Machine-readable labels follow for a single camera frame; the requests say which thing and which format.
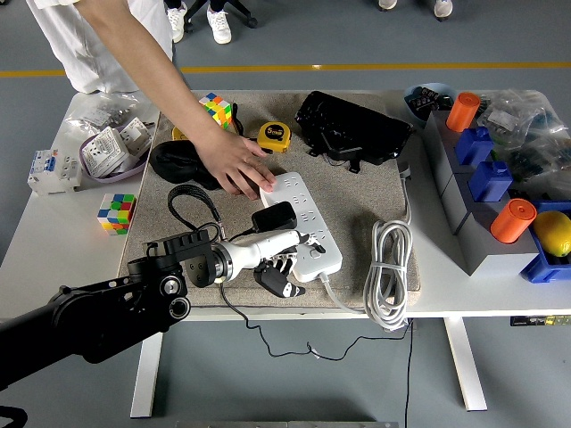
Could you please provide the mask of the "person's hand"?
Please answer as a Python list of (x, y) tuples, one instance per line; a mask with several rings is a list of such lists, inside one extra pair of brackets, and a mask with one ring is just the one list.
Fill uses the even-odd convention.
[(253, 141), (214, 125), (190, 136), (205, 168), (233, 195), (258, 198), (258, 190), (271, 193), (277, 182), (262, 161), (267, 154)]

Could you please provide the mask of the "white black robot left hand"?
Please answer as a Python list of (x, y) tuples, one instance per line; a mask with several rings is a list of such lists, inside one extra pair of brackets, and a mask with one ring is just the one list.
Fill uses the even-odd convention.
[(308, 245), (319, 254), (326, 252), (316, 238), (297, 230), (269, 232), (251, 243), (217, 243), (212, 247), (219, 258), (216, 279), (231, 281), (241, 270), (252, 269), (255, 281), (278, 298), (303, 295), (305, 289), (287, 279), (296, 263), (295, 248), (299, 244)]

